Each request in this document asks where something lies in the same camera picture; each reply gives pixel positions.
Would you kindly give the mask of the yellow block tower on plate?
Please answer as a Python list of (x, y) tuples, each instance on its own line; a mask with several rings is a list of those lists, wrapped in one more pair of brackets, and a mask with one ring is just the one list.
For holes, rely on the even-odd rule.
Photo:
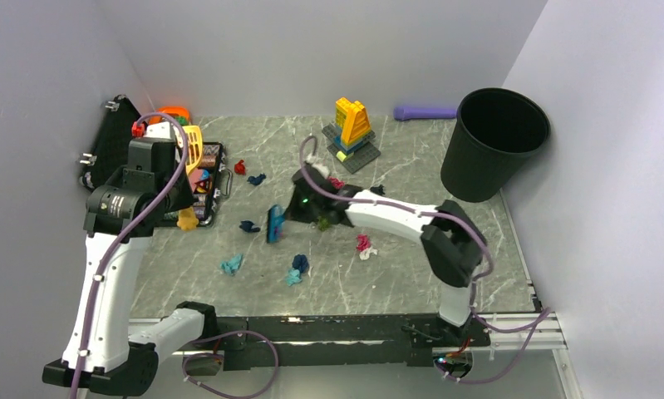
[(381, 156), (373, 144), (376, 134), (367, 109), (360, 101), (346, 97), (336, 100), (333, 121), (322, 128), (322, 133), (329, 141), (327, 150), (350, 174)]

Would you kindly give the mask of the navy scrap front centre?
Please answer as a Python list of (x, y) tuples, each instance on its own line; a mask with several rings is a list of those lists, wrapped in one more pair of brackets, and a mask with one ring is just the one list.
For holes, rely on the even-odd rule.
[(307, 256), (304, 254), (296, 254), (293, 257), (292, 268), (297, 270), (300, 274), (305, 274), (309, 269)]

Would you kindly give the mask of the teal scrap front centre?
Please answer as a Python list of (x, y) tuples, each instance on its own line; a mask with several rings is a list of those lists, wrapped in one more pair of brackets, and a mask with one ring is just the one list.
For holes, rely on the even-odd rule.
[(285, 277), (285, 283), (287, 286), (292, 287), (293, 285), (299, 284), (301, 282), (302, 273), (296, 268), (289, 269), (288, 275)]

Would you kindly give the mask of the black crumpled paper scrap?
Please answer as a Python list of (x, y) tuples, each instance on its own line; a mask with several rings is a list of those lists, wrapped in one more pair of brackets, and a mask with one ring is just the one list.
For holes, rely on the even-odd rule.
[(380, 195), (380, 196), (385, 196), (386, 195), (384, 185), (372, 186), (372, 187), (369, 188), (369, 190), (375, 195)]

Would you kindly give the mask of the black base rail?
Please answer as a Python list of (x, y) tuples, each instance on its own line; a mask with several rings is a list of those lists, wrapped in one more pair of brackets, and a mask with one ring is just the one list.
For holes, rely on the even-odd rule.
[(268, 367), (336, 366), (404, 363), (430, 367), (434, 357), (490, 345), (489, 334), (471, 320), (456, 328), (435, 313), (220, 317), (227, 338), (187, 343), (186, 353), (209, 352), (224, 357), (224, 370)]

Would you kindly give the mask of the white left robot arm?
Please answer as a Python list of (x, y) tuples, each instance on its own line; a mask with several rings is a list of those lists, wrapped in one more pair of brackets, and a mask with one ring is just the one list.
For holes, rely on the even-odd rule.
[(138, 397), (159, 365), (192, 343), (211, 347), (219, 334), (215, 308), (186, 301), (168, 317), (130, 335), (130, 306), (156, 225), (194, 201), (186, 157), (174, 140), (136, 138), (128, 160), (86, 201), (86, 274), (75, 326), (61, 358), (42, 372), (46, 384), (114, 397)]

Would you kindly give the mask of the magenta scrap under scoop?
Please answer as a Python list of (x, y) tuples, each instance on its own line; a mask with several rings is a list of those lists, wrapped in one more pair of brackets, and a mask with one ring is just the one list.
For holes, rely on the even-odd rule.
[(359, 234), (357, 236), (357, 246), (356, 246), (357, 252), (361, 253), (363, 251), (366, 251), (371, 246), (372, 246), (371, 241), (366, 234)]

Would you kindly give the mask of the small dark blue paper scrap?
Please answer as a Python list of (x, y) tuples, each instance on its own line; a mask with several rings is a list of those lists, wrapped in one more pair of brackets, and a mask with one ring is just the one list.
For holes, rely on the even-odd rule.
[(261, 173), (259, 175), (250, 175), (247, 178), (247, 181), (253, 186), (259, 186), (266, 180), (266, 178), (267, 176)]

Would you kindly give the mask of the yellow slotted plastic scoop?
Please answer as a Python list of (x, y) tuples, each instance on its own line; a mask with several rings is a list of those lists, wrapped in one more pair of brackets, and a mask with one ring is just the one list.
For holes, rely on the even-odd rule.
[[(185, 173), (189, 177), (191, 173), (199, 167), (203, 158), (203, 138), (201, 129), (198, 126), (184, 126), (184, 133), (188, 139), (187, 161), (185, 162)], [(194, 207), (190, 206), (181, 209), (178, 213), (177, 226), (183, 231), (195, 229), (199, 225), (199, 220), (194, 212)]]

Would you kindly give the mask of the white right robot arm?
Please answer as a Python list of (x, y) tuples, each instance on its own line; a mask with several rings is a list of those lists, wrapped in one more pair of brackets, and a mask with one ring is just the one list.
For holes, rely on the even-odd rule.
[(288, 220), (377, 229), (422, 246), (432, 273), (441, 281), (439, 338), (460, 344), (470, 334), (470, 286), (476, 268), (488, 258), (487, 242), (467, 213), (453, 200), (440, 205), (410, 204), (359, 186), (337, 190), (310, 165), (292, 177)]

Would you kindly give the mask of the green crumpled paper scrap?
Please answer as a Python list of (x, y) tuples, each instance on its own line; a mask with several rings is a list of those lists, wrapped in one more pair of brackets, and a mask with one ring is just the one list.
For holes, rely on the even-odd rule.
[(324, 217), (318, 217), (317, 222), (316, 222), (316, 226), (317, 226), (317, 229), (320, 232), (324, 232), (324, 231), (327, 231), (328, 229), (330, 229), (332, 227), (332, 224), (329, 222), (328, 219), (326, 219)]

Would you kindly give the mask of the purple cylinder tube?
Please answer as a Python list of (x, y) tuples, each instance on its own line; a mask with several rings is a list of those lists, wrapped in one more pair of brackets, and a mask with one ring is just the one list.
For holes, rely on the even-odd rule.
[(403, 105), (395, 107), (392, 115), (396, 121), (451, 120), (457, 117), (457, 109)]

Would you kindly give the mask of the blue hand brush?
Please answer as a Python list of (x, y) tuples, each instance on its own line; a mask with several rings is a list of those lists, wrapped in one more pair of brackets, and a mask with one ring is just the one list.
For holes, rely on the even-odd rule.
[(268, 209), (266, 228), (266, 242), (268, 244), (275, 244), (282, 238), (285, 221), (284, 212), (284, 208), (279, 204), (274, 204)]

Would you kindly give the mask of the red crumpled paper scrap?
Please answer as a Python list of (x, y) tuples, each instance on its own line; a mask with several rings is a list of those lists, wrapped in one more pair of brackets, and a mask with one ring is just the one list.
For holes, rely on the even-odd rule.
[(235, 165), (234, 165), (234, 173), (236, 175), (246, 175), (247, 174), (247, 169), (245, 165), (245, 160), (239, 160)]

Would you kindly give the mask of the black ribbed waste bin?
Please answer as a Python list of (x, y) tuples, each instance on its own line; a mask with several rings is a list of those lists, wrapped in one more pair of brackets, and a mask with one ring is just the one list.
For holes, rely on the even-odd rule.
[(479, 203), (496, 195), (546, 145), (547, 114), (516, 91), (488, 87), (460, 102), (440, 180), (454, 197)]

